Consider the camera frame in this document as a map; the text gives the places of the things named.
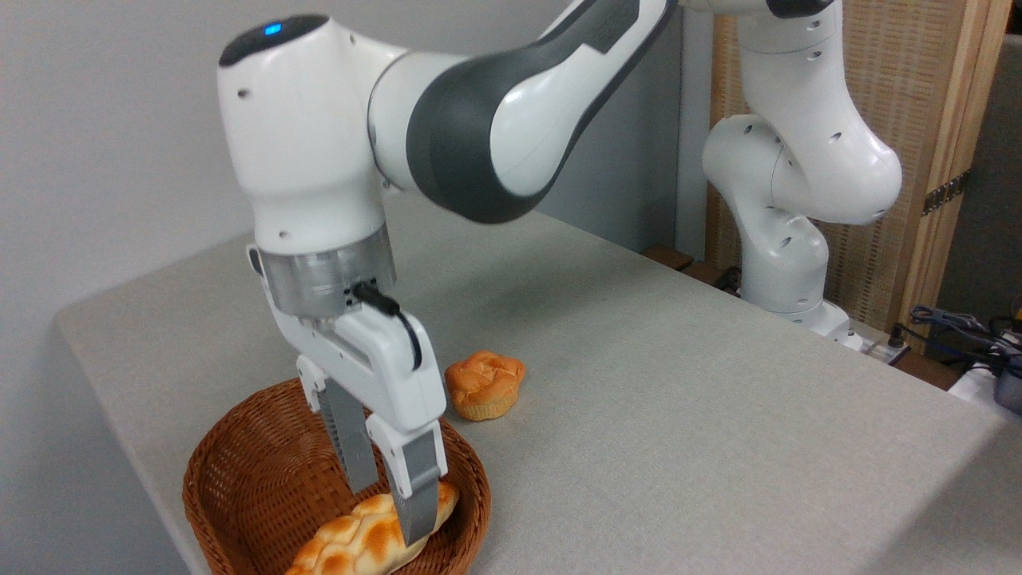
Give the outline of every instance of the white wall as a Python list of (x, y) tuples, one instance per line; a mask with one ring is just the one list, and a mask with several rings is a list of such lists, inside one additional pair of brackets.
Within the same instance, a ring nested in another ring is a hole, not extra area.
[[(0, 573), (184, 570), (51, 321), (249, 229), (217, 110), (223, 45), (326, 10), (380, 39), (479, 53), (535, 38), (566, 3), (0, 3)], [(633, 248), (671, 237), (673, 26), (543, 207)]]
[(675, 246), (702, 259), (706, 251), (706, 176), (702, 148), (709, 135), (713, 14), (682, 14), (682, 96), (678, 145)]

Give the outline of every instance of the metal hinge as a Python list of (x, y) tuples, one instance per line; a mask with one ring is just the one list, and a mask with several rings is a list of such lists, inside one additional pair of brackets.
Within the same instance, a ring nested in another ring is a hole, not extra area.
[(923, 200), (923, 214), (925, 215), (935, 210), (937, 207), (965, 193), (965, 186), (971, 173), (971, 169), (966, 170), (962, 175), (927, 193), (926, 199)]

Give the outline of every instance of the woven panel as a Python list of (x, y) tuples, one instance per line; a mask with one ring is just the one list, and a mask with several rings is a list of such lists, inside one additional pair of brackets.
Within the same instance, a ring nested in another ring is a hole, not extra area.
[[(900, 305), (900, 282), (925, 195), (948, 60), (962, 27), (963, 0), (845, 0), (845, 76), (866, 123), (897, 151), (901, 195), (870, 226), (820, 224), (830, 245), (826, 297), (853, 320), (885, 330)], [(746, 113), (736, 19), (715, 26), (712, 121)], [(727, 204), (709, 194), (707, 259), (739, 265), (741, 245)]]
[[(425, 548), (398, 573), (468, 571), (490, 523), (490, 486), (475, 451), (440, 420), (449, 481), (460, 499)], [(376, 468), (386, 477), (379, 451)], [(184, 478), (185, 516), (217, 575), (279, 575), (319, 527), (386, 480), (353, 495), (322, 420), (306, 405), (297, 380), (256, 393), (199, 443)]]

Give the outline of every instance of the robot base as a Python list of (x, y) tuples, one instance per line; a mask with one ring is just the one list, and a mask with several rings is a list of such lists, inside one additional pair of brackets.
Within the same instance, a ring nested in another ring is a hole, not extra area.
[(851, 330), (848, 315), (827, 300), (822, 301), (819, 306), (808, 312), (776, 314), (776, 316), (792, 324), (806, 328), (847, 348), (855, 351), (863, 350), (863, 338)]

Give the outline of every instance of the wooden block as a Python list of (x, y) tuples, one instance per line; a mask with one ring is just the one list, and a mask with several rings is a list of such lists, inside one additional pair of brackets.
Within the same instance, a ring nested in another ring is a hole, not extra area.
[(682, 270), (682, 273), (710, 285), (719, 281), (721, 277), (724, 275), (723, 271), (705, 261), (696, 261)]
[(655, 243), (650, 247), (647, 247), (645, 251), (642, 252), (643, 255), (653, 259), (654, 261), (663, 263), (670, 269), (677, 269), (681, 271), (695, 260), (695, 257), (688, 253), (683, 253), (673, 247), (667, 247), (662, 243)]
[(947, 391), (961, 378), (961, 374), (950, 368), (918, 353), (907, 353), (894, 368), (914, 376), (936, 388)]

